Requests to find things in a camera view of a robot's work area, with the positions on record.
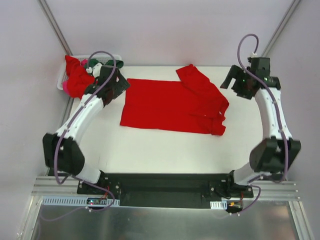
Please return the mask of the white plastic laundry basket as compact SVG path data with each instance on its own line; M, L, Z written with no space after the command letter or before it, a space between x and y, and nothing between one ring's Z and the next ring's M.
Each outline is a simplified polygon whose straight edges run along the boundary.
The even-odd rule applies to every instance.
M88 59L90 57L90 55L72 55L71 57L78 59L80 62L84 59ZM105 53L97 53L95 54L92 59L98 59L101 62L104 62L106 60L112 59L109 55L105 54ZM60 67L60 71L59 71L59 75L58 75L58 80L57 80L57 88L59 90L63 90L62 87L62 83L64 81L68 81L69 77L67 75L67 71L66 71L66 66L67 66L67 62L66 59L63 60L63 64Z

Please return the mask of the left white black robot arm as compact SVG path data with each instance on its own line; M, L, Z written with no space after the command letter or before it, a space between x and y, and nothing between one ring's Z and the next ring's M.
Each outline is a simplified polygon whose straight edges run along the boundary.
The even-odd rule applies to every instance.
M42 139L45 165L82 181L96 195L103 193L106 182L104 173L86 163L80 149L84 133L94 118L112 100L130 87L117 67L104 65L98 78L84 91L80 103L69 119L53 134L46 133Z

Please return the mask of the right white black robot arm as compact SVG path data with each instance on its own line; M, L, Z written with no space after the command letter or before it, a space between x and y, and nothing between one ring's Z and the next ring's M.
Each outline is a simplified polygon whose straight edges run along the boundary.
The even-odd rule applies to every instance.
M262 141L251 150L248 163L232 170L221 185L213 187L216 194L227 199L252 197L250 184L256 180L284 181L302 147L299 140L293 139L286 124L281 83L278 77L270 75L270 59L250 57L248 62L250 65L246 68L232 65L220 87L227 89L235 80L232 90L236 95L255 100L262 123Z

